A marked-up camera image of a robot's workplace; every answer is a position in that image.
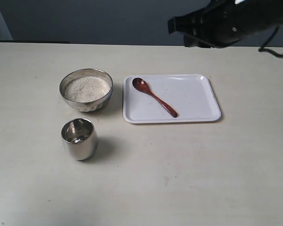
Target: white tray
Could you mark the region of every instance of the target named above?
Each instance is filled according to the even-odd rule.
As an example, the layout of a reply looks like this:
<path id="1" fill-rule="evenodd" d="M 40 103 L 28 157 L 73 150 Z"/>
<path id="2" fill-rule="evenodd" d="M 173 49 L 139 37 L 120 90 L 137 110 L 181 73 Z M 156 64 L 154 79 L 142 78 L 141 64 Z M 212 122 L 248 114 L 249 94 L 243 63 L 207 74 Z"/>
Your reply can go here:
<path id="1" fill-rule="evenodd" d="M 153 93 L 178 113 L 173 118 L 154 98 L 137 91 L 144 79 Z M 221 112 L 208 79 L 199 74 L 129 76 L 124 80 L 124 118 L 133 124 L 216 121 Z"/>

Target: metal cup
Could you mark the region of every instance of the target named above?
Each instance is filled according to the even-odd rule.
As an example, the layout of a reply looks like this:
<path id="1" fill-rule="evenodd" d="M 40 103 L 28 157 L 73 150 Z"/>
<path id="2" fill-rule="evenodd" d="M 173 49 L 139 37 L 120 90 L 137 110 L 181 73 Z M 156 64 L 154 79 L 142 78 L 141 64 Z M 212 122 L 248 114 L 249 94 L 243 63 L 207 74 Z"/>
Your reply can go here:
<path id="1" fill-rule="evenodd" d="M 63 145 L 76 160 L 92 157 L 98 147 L 98 136 L 93 124 L 87 119 L 73 119 L 61 131 Z"/>

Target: white table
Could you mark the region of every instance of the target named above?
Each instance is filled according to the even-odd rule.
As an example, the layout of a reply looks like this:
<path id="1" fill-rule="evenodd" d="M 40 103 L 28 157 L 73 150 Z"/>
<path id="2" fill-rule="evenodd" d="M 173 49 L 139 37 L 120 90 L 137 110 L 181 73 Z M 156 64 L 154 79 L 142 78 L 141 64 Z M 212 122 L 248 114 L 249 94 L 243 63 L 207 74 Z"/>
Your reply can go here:
<path id="1" fill-rule="evenodd" d="M 106 109 L 61 99 L 68 73 L 115 82 Z M 131 125 L 129 75 L 200 73 L 217 123 Z M 94 122 L 93 159 L 63 149 L 64 123 Z M 0 226 L 283 226 L 283 60 L 256 48 L 0 44 Z"/>

